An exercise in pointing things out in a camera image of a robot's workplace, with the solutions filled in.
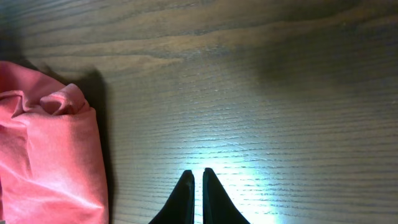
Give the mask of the red t-shirt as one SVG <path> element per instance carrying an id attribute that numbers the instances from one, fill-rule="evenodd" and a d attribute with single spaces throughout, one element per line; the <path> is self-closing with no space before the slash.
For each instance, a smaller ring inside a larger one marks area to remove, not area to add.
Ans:
<path id="1" fill-rule="evenodd" d="M 107 223 L 96 111 L 74 84 L 1 62 L 1 220 Z"/>

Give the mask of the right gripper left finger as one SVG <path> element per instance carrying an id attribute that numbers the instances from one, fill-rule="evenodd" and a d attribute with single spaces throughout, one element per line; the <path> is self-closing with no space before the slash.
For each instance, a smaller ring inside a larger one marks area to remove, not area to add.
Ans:
<path id="1" fill-rule="evenodd" d="M 193 224 L 195 211 L 195 178 L 185 170 L 160 212 L 149 224 Z"/>

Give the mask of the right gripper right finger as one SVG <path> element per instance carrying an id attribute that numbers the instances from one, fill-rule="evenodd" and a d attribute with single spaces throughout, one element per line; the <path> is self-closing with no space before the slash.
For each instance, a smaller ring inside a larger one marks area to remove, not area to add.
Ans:
<path id="1" fill-rule="evenodd" d="M 249 224 L 234 206 L 213 169 L 208 167 L 203 173 L 203 223 Z"/>

